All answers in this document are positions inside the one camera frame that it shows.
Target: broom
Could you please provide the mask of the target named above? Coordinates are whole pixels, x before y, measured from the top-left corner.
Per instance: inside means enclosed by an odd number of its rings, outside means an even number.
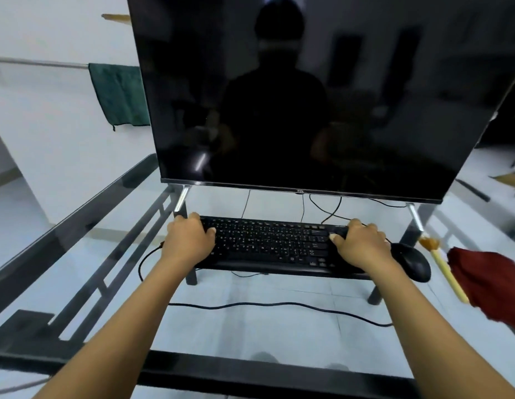
[[[431,252],[431,256],[433,257],[434,261],[436,262],[438,268],[448,281],[450,287],[453,289],[453,292],[458,297],[458,299],[465,304],[469,304],[470,300],[468,299],[468,296],[458,283],[457,279],[455,279],[455,276],[453,275],[451,268],[446,263],[446,261],[440,256],[440,251],[438,248],[440,248],[440,241],[429,237],[426,233],[422,234],[419,240],[420,244],[427,249],[429,252]]]

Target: broom handle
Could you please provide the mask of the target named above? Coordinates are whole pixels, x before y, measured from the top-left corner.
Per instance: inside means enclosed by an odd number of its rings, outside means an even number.
[[[437,262],[438,268],[448,281],[449,285],[453,289],[453,292],[458,297],[458,299],[464,302],[465,304],[469,304],[470,300],[468,299],[468,296],[458,283],[457,279],[455,279],[455,276],[453,275],[449,265],[446,263],[444,259],[442,259],[442,256],[440,256],[440,252],[438,252],[438,249],[432,250],[431,256],[433,256],[434,261]]]

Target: towel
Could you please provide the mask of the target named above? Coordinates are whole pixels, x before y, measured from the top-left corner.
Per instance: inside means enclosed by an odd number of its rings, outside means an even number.
[[[90,63],[88,68],[98,102],[113,131],[125,123],[150,125],[139,67]]]
[[[452,273],[470,299],[491,320],[515,327],[515,263],[494,252],[452,248]]]

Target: keyboard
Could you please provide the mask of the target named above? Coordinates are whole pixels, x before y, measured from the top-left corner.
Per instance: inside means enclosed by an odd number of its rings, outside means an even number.
[[[329,240],[347,227],[282,221],[201,217],[215,227],[215,248],[197,268],[369,279],[346,263]]]

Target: tv screen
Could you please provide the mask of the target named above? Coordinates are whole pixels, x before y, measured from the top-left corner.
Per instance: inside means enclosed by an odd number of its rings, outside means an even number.
[[[440,203],[515,0],[128,0],[162,181]]]

